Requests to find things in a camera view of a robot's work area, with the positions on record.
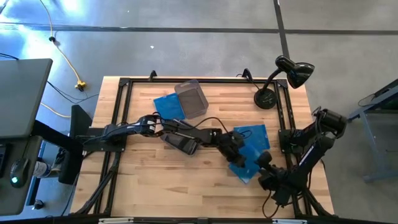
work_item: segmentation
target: desk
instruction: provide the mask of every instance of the desk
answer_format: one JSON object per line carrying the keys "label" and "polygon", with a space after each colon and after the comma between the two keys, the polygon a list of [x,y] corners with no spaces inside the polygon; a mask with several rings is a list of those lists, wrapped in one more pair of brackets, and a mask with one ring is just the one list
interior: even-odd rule
{"label": "desk", "polygon": [[[119,79],[104,77],[93,120],[94,128],[103,128],[111,122]],[[127,122],[153,113],[153,99],[173,93],[174,85],[135,83]],[[277,138],[280,129],[277,109],[262,110],[254,104],[253,96],[257,89],[253,84],[201,83],[201,87],[209,108],[205,115],[188,120],[189,123],[196,124],[203,118],[216,116],[229,130],[234,126],[265,124],[271,144],[272,164],[285,167]],[[289,88],[289,91],[297,128],[304,128],[312,123],[305,87],[296,90]],[[286,110],[283,95],[281,97],[282,107]],[[119,109],[117,123],[122,112],[123,106]],[[199,127],[221,126],[219,122],[210,120]],[[103,152],[95,152],[83,161],[71,212],[81,208],[97,187],[103,156]],[[333,213],[321,164],[317,164],[312,172],[311,190],[324,208]],[[126,150],[122,153],[111,216],[262,218],[261,205],[267,195],[268,192],[261,189],[256,178],[244,185],[234,176],[217,149],[201,148],[189,157],[165,145],[159,138],[135,135],[128,137]],[[105,189],[103,206],[107,196]],[[275,202],[269,200],[265,211],[271,214],[275,208]],[[275,217],[294,217],[292,206],[280,208]]]}

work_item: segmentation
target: clear plastic container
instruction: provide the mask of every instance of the clear plastic container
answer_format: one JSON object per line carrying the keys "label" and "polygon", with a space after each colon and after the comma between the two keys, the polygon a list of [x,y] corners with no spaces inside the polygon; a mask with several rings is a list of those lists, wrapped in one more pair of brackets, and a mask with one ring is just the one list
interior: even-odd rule
{"label": "clear plastic container", "polygon": [[206,113],[209,103],[200,88],[198,80],[189,80],[174,87],[182,110],[187,119],[196,118]]}

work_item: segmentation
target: lamp shade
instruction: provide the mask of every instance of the lamp shade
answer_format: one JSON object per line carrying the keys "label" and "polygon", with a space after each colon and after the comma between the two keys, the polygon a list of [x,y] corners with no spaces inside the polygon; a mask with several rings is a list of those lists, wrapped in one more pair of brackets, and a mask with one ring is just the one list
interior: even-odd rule
{"label": "lamp shade", "polygon": [[298,88],[310,78],[315,66],[310,63],[299,62],[296,63],[294,68],[287,72],[287,81],[293,88]]}

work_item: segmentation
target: concrete floor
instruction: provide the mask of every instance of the concrete floor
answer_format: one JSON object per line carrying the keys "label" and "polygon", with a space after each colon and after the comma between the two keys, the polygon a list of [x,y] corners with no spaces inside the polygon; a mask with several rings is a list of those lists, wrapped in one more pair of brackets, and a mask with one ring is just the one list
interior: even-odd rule
{"label": "concrete floor", "polygon": [[[286,29],[397,30],[398,1],[395,0],[280,0]],[[48,0],[56,25],[103,27],[212,27],[277,29],[272,0]],[[9,0],[0,14],[0,52],[19,58],[52,58],[49,80],[73,96],[73,72],[48,41],[49,31],[26,24],[48,24],[39,1]],[[223,34],[171,32],[55,33],[81,78],[87,94],[99,92],[105,75],[235,76],[249,68],[255,77],[267,77],[274,59],[282,54],[279,34]],[[396,35],[293,35],[288,34],[290,57],[316,66],[306,83],[310,106],[318,105],[348,115],[358,100],[397,78]],[[71,104],[53,89],[46,88],[42,100],[63,114]],[[92,116],[96,100],[81,106]],[[45,108],[37,119],[64,131],[69,120]],[[45,151],[51,162],[57,150]],[[335,213],[345,218],[398,222],[398,179],[365,184],[362,176],[374,170],[370,147],[361,123],[350,124],[346,134],[325,156],[326,176]],[[0,220],[60,215],[70,186],[57,179],[44,180],[37,198],[47,207]]]}

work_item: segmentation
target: desk lamp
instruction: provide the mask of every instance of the desk lamp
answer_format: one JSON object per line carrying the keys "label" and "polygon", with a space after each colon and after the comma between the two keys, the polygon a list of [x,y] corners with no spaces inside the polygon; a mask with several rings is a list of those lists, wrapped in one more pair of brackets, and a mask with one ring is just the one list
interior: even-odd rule
{"label": "desk lamp", "polygon": [[271,89],[268,89],[268,85],[280,72],[285,72],[287,74],[287,81],[290,85],[293,88],[298,88],[310,78],[315,69],[315,66],[310,63],[295,63],[283,55],[276,58],[275,64],[278,67],[277,70],[269,76],[264,86],[254,95],[254,102],[262,109],[271,109],[276,104],[276,94]]}

